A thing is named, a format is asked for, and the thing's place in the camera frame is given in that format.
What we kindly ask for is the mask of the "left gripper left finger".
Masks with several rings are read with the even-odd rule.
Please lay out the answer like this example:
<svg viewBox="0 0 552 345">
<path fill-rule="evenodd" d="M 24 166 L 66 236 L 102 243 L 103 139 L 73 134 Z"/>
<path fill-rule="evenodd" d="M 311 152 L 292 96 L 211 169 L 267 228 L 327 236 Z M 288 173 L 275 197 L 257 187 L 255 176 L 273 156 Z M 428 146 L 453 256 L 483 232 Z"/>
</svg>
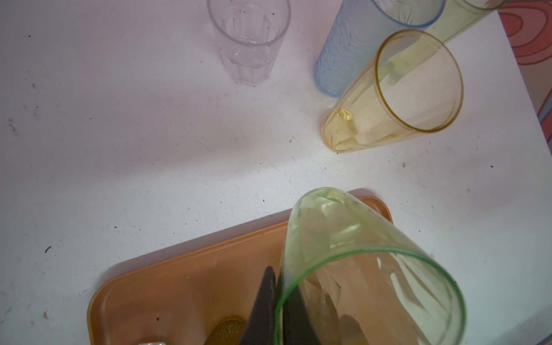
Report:
<svg viewBox="0 0 552 345">
<path fill-rule="evenodd" d="M 266 267 L 250 319 L 239 345 L 269 345 L 275 329 L 276 276 L 272 266 Z"/>
</svg>

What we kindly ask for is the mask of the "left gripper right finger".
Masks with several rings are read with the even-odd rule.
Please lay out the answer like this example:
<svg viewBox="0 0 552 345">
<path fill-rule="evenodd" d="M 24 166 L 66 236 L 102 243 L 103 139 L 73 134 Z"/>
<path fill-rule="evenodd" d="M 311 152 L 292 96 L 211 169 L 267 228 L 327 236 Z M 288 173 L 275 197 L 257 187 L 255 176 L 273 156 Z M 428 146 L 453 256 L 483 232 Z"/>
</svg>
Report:
<svg viewBox="0 0 552 345">
<path fill-rule="evenodd" d="M 301 284 L 290 292 L 283 305 L 282 341 L 285 345 L 320 344 L 311 323 Z"/>
</svg>

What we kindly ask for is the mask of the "brown tall glass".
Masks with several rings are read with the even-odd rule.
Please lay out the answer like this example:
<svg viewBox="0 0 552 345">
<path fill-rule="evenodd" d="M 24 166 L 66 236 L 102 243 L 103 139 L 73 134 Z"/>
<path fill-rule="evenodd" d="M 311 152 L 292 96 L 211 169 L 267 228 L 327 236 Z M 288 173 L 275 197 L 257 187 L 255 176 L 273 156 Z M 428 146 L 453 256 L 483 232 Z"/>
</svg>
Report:
<svg viewBox="0 0 552 345">
<path fill-rule="evenodd" d="M 247 322 L 237 316 L 222 320 L 210 333 L 205 345 L 238 345 Z"/>
</svg>

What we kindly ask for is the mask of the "green short glass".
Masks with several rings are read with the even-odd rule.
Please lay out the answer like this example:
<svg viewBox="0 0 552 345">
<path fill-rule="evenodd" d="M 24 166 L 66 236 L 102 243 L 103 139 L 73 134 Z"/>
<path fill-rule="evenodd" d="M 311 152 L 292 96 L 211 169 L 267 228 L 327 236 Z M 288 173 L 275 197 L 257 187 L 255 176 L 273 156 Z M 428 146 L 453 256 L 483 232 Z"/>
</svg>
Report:
<svg viewBox="0 0 552 345">
<path fill-rule="evenodd" d="M 283 305 L 297 284 L 320 344 L 460 344 L 464 337 L 464 297 L 449 272 L 336 188 L 306 193 L 291 211 L 274 344 L 283 344 Z"/>
</svg>

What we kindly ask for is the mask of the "brown plastic tray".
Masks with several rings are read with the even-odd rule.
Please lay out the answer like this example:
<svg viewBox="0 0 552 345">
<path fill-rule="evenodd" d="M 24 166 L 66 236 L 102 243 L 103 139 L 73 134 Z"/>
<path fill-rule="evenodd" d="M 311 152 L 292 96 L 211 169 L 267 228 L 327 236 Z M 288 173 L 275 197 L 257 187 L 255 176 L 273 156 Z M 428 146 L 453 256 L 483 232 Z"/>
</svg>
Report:
<svg viewBox="0 0 552 345">
<path fill-rule="evenodd" d="M 265 269 L 280 267 L 288 217 L 108 280 L 89 303 L 90 343 L 204 344 L 223 320 L 247 320 Z"/>
</svg>

